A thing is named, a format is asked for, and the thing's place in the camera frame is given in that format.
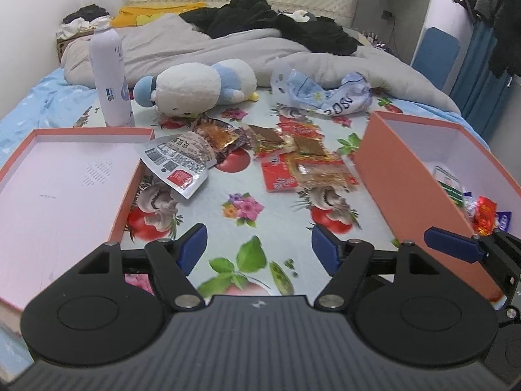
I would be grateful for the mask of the light blue bedsheet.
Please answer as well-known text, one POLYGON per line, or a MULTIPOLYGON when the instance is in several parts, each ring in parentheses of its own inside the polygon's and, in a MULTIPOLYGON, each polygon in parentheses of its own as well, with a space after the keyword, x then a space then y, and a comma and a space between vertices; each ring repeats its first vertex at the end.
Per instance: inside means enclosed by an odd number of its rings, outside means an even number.
POLYGON ((97 92, 69 84, 64 69, 55 69, 1 120, 1 166, 34 129, 78 125, 80 118, 91 109, 99 110, 97 92))

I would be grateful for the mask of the black clothes pile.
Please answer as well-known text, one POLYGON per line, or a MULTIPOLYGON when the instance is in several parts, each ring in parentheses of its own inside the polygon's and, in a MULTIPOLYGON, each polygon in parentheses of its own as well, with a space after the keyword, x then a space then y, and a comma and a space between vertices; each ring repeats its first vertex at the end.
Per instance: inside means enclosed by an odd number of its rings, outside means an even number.
POLYGON ((202 7, 180 17, 213 39, 271 28, 313 53, 351 56, 361 45, 331 18, 312 16, 310 20, 297 21, 286 13, 274 11, 267 0, 230 0, 221 7, 202 7))

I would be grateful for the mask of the red foil snack packet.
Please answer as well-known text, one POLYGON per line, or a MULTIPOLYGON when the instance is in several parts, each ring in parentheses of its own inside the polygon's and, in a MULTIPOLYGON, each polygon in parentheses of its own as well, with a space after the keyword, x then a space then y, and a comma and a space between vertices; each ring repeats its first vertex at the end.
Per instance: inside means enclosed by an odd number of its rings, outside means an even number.
POLYGON ((488 236, 493 233, 496 223, 496 208, 497 204, 485 196, 480 196, 476 200, 472 225, 479 236, 488 236))

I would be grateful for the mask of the pink box lid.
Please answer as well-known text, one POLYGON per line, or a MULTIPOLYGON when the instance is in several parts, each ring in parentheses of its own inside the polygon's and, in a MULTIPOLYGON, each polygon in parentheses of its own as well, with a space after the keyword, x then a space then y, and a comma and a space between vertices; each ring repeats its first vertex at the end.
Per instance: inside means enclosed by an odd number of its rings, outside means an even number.
POLYGON ((1 302, 23 310, 106 241, 123 235, 150 128, 36 129, 1 168, 1 302))

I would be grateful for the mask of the blue curtain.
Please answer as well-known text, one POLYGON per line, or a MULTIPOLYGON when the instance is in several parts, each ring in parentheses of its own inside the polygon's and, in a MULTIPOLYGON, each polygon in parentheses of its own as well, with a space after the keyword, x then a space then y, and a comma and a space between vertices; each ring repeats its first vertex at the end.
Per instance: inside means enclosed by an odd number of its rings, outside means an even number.
POLYGON ((462 117, 485 142, 488 142, 500 121, 510 96, 511 76, 492 66, 496 56, 495 31, 482 21, 473 28, 464 62, 449 94, 458 105, 462 117))

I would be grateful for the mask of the clothes pile on nightstand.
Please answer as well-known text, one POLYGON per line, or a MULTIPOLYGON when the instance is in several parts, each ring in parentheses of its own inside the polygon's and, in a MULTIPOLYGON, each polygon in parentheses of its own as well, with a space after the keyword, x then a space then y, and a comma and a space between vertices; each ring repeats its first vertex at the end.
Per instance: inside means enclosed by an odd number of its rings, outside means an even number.
POLYGON ((86 5, 68 14, 62 20, 57 32, 57 40, 65 41, 77 34, 95 29, 101 20, 109 20, 109 12, 96 4, 86 5))

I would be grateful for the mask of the blue chair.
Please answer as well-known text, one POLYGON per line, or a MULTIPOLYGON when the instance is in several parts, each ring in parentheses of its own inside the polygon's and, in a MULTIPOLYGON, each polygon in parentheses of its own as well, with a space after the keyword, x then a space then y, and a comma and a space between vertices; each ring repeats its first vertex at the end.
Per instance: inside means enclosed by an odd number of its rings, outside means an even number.
POLYGON ((429 27, 412 60, 412 68, 442 90, 457 60, 460 42, 436 27, 429 27))

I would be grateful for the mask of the blue white snack bag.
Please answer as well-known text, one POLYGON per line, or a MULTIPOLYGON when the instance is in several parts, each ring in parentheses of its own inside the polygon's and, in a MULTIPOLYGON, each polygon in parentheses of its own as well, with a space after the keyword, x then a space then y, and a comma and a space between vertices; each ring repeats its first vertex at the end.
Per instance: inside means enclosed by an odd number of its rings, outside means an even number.
POLYGON ((510 229, 512 213, 510 211, 500 211, 495 214, 495 229, 500 229, 508 233, 510 229))

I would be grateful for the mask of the white shrimp snack packet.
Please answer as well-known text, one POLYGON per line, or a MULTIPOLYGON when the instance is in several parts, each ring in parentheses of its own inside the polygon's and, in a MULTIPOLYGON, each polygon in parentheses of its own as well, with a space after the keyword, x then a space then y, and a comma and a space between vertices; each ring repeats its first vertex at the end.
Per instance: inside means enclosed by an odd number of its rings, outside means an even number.
POLYGON ((192 131, 152 139, 138 144, 136 151, 151 172, 185 199, 191 199, 216 166, 213 147, 192 131))

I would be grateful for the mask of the fruit print tablecloth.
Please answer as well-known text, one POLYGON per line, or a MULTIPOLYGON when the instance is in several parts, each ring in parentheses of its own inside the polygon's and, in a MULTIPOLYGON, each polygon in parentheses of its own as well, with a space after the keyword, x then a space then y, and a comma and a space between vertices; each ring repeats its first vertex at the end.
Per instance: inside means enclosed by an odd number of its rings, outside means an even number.
POLYGON ((204 297, 305 295, 315 297, 328 275, 311 248, 316 224, 342 240, 359 238, 385 251, 398 242, 368 191, 359 184, 266 190, 261 161, 240 148, 208 172, 191 199, 146 173, 124 225, 121 245, 142 248, 207 227, 207 249, 190 275, 204 297))

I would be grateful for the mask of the crumpled blue white bag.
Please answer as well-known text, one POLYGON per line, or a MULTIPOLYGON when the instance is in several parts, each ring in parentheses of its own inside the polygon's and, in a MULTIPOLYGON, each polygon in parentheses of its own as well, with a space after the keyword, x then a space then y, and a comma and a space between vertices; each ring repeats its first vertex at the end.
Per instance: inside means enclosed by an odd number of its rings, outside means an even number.
POLYGON ((338 87, 326 89, 280 61, 271 74, 272 95, 278 104, 322 117, 341 117, 364 111, 373 102, 372 87, 358 72, 344 76, 338 87))

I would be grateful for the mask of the white small plush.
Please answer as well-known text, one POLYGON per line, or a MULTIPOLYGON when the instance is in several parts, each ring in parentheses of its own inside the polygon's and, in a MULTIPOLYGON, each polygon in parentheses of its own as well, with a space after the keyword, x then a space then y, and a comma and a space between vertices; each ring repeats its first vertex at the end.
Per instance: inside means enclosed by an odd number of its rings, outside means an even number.
POLYGON ((293 12, 285 11, 284 16, 286 16, 298 23, 307 23, 310 20, 314 19, 314 15, 312 15, 311 13, 309 13, 308 11, 305 11, 305 10, 296 10, 293 12))

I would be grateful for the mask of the grey duvet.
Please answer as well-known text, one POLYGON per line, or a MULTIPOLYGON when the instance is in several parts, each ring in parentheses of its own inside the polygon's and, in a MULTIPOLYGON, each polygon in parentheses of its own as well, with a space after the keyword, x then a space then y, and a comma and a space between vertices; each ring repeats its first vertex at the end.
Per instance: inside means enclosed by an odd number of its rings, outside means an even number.
POLYGON ((425 76, 398 58, 359 46, 351 56, 313 53, 284 39, 273 28, 254 29, 212 39, 176 14, 166 14, 145 26, 118 29, 123 44, 125 75, 129 86, 146 75, 157 75, 174 65, 213 65, 238 58, 253 68, 259 87, 268 87, 277 63, 305 74, 324 88, 339 87, 341 79, 358 72, 374 88, 398 99, 423 103, 457 113, 453 100, 425 76))

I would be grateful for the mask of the clear brown snack packet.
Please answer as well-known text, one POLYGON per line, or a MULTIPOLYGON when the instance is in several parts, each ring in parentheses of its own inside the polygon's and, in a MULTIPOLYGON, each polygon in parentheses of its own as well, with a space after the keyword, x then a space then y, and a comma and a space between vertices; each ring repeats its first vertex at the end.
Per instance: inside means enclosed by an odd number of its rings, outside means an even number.
POLYGON ((301 155, 286 156, 290 174, 305 188, 341 187, 353 189, 359 181, 342 159, 334 156, 301 155))

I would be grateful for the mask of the green dried tofu packet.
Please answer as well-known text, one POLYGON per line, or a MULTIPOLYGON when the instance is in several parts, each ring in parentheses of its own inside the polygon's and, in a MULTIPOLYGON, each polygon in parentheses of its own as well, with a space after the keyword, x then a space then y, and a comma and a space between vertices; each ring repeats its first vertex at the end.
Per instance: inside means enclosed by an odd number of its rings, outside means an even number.
POLYGON ((433 170, 433 177, 438 184, 447 193, 452 202, 459 208, 464 207, 464 188, 460 181, 448 172, 445 168, 435 165, 433 170))

